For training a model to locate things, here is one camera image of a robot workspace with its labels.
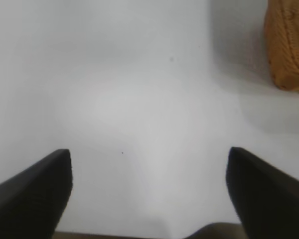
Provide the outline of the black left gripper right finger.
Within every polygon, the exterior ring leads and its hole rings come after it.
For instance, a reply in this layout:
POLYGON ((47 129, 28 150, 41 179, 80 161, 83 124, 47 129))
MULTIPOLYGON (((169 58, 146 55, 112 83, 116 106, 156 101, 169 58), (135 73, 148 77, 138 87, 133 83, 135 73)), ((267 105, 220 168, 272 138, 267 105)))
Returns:
POLYGON ((299 180, 232 147, 226 185, 248 238, 299 239, 299 180))

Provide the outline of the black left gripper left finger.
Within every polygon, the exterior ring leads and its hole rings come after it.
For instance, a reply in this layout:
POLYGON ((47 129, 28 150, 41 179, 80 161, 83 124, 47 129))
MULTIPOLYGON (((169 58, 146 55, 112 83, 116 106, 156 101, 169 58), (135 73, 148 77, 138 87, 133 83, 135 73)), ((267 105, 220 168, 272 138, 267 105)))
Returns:
POLYGON ((50 239, 73 188, 70 151, 58 149, 0 184, 0 239, 50 239))

